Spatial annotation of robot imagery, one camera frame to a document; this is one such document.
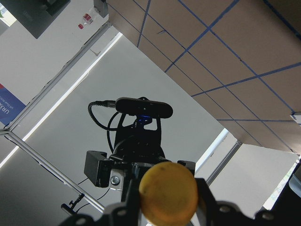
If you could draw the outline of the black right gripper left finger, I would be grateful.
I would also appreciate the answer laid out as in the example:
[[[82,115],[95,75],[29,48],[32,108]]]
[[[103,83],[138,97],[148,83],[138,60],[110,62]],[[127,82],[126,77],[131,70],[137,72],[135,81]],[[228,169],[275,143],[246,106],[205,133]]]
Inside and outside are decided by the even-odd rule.
[[[77,214],[68,217],[59,226],[137,226],[140,204],[116,203],[110,205],[97,220],[90,215]]]

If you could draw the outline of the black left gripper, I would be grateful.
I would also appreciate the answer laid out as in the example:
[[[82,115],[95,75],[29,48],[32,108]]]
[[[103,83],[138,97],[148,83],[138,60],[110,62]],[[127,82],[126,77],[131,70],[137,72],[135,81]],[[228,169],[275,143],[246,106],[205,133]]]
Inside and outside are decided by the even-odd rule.
[[[140,204],[139,184],[147,170],[158,163],[172,162],[166,159],[161,148],[161,126],[151,130],[145,128],[144,122],[134,122],[128,126],[119,124],[114,131],[113,153],[88,151],[84,173],[96,187],[120,190],[119,203]],[[175,163],[187,168],[194,176],[194,162]]]

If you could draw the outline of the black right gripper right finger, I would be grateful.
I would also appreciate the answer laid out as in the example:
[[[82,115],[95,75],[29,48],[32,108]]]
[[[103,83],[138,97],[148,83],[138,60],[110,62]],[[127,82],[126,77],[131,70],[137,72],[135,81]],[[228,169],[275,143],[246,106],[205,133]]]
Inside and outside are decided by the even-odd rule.
[[[201,226],[299,226],[301,198],[285,185],[271,210],[261,209],[253,218],[227,201],[217,201],[206,181],[197,178],[198,207],[196,215]]]

